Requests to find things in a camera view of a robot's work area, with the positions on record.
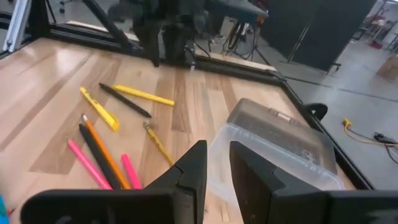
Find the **black metal frame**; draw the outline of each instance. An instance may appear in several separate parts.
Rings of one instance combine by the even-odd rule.
[[[40,37],[49,39],[61,40],[64,42],[71,42],[75,44],[85,45],[97,49],[108,50],[120,54],[131,55],[135,57],[147,58],[145,53],[133,45],[139,43],[128,40],[127,37],[121,32],[112,22],[104,17],[104,12],[95,3],[95,0],[83,0],[83,2],[90,8],[90,10],[98,17],[103,25],[109,30],[109,33],[100,30],[94,30],[86,27],[73,26],[68,24],[51,24],[47,15],[47,8],[45,0],[32,1],[32,9],[29,16],[29,27],[27,32],[32,34],[32,39],[35,40]],[[189,68],[191,65],[182,63],[178,66]],[[214,58],[197,56],[196,69],[204,70],[207,72],[215,72],[231,77],[252,80],[261,82],[268,85],[279,86],[285,91],[289,100],[292,101],[298,112],[303,116],[311,128],[325,133],[334,144],[336,161],[343,169],[347,177],[352,181],[357,189],[375,189],[372,183],[366,179],[363,173],[355,166],[353,161],[346,155],[344,150],[340,148],[338,143],[322,126],[320,121],[311,113],[309,113],[296,93],[287,84],[286,79],[279,72],[272,72],[268,70],[261,70],[258,68],[239,65],[231,62],[225,62]]]

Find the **wood grain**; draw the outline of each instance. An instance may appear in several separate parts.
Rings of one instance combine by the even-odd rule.
[[[24,68],[14,61],[21,62]],[[168,66],[154,69],[150,61],[142,58],[54,40],[39,39],[0,60],[0,73],[14,69],[13,76],[0,77],[7,80],[0,82],[0,194],[7,206],[17,208],[13,223],[18,223],[23,203],[37,192],[98,188],[66,144],[67,138],[76,140],[93,159],[78,131],[82,113],[88,115],[117,165],[121,166],[121,154],[129,154],[144,186],[169,168],[142,127],[144,121],[150,122],[175,160],[200,139],[210,145],[242,97],[304,121],[276,86],[199,70],[190,72]],[[176,105],[125,95],[150,111],[153,118],[148,120],[109,97],[99,88],[99,82],[131,86],[172,99]],[[118,117],[119,131],[112,131],[99,118],[81,96],[80,86]],[[352,189],[338,170],[346,187]],[[242,223],[239,214],[237,207],[206,193],[204,223]]]

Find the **metal stand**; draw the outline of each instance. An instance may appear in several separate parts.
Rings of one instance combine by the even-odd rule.
[[[32,0],[18,0],[16,2],[6,41],[2,48],[3,51],[14,52],[21,45],[31,4]]]

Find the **pen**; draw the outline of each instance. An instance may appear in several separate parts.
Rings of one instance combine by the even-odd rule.
[[[155,132],[150,128],[149,124],[144,122],[144,128],[147,131],[150,138],[152,138],[152,140],[155,142],[155,145],[157,146],[158,150],[163,154],[163,156],[166,158],[167,162],[169,162],[170,166],[173,166],[174,161],[173,161],[172,157],[167,153],[165,147],[160,142],[160,140],[156,136]]]
[[[88,128],[84,125],[79,124],[79,130],[83,138],[85,139],[88,148],[90,149],[91,153],[93,154],[95,160],[97,161],[99,168],[102,170],[105,178],[108,180],[109,184],[113,189],[122,189],[118,178],[116,177],[115,173],[110,168],[107,160],[105,159],[104,155],[98,149],[98,146],[95,143],[93,136],[91,135]]]
[[[93,125],[91,125],[91,123],[88,121],[87,116],[85,114],[83,114],[83,116],[81,118],[82,118],[83,122],[86,124],[86,127],[90,131],[91,135],[94,137],[94,140],[97,143],[98,148],[101,150],[101,152],[104,155],[105,159],[108,161],[108,164],[111,166],[113,172],[116,174],[116,177],[118,178],[118,180],[121,183],[122,187],[124,189],[130,189],[129,182],[123,176],[122,171],[120,170],[118,165],[116,165],[115,161],[112,159],[112,155],[106,149],[104,142],[101,140],[101,138],[96,133]]]
[[[80,92],[91,103],[91,105],[94,106],[95,110],[99,113],[99,115],[101,115],[101,117],[112,128],[112,130],[117,131],[119,129],[118,119],[111,113],[107,112],[105,108],[100,105],[100,103],[94,100],[84,87],[80,87]]]
[[[95,166],[90,162],[90,160],[84,155],[83,151],[79,146],[72,140],[68,140],[69,148],[75,153],[79,161],[86,167],[86,170],[90,173],[92,178],[97,182],[97,184],[102,189],[112,190],[111,186],[105,180],[104,176],[95,168]]]
[[[127,154],[123,154],[121,156],[121,160],[122,160],[122,163],[124,166],[124,170],[126,171],[127,176],[130,179],[131,186],[134,189],[142,189],[141,182],[138,179],[137,172],[134,170],[134,167],[132,166],[132,164],[130,162],[129,156]]]
[[[124,104],[128,105],[130,108],[136,110],[141,115],[143,115],[143,116],[145,116],[147,118],[151,118],[152,117],[146,110],[142,109],[140,106],[138,106],[135,103],[131,102],[126,97],[120,95],[120,93],[118,93],[116,90],[112,89],[110,86],[107,86],[107,85],[105,85],[103,83],[100,83],[99,86],[103,90],[105,90],[107,93],[109,93],[110,95],[114,96],[116,99],[122,101]]]
[[[119,91],[122,91],[124,93],[128,93],[128,94],[135,95],[135,96],[140,96],[140,97],[146,98],[148,100],[154,100],[154,101],[157,101],[159,103],[164,103],[166,105],[174,106],[174,101],[172,101],[172,100],[168,100],[168,99],[165,99],[165,98],[162,98],[162,97],[159,97],[159,96],[151,95],[151,94],[145,93],[143,91],[135,90],[135,89],[130,88],[128,86],[114,85],[113,88],[115,90],[119,90]]]

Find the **black panel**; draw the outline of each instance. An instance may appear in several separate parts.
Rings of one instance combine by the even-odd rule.
[[[376,0],[323,1],[293,61],[327,71]]]
[[[269,17],[261,28],[261,36],[271,47],[288,57],[308,26],[321,0],[270,0]]]

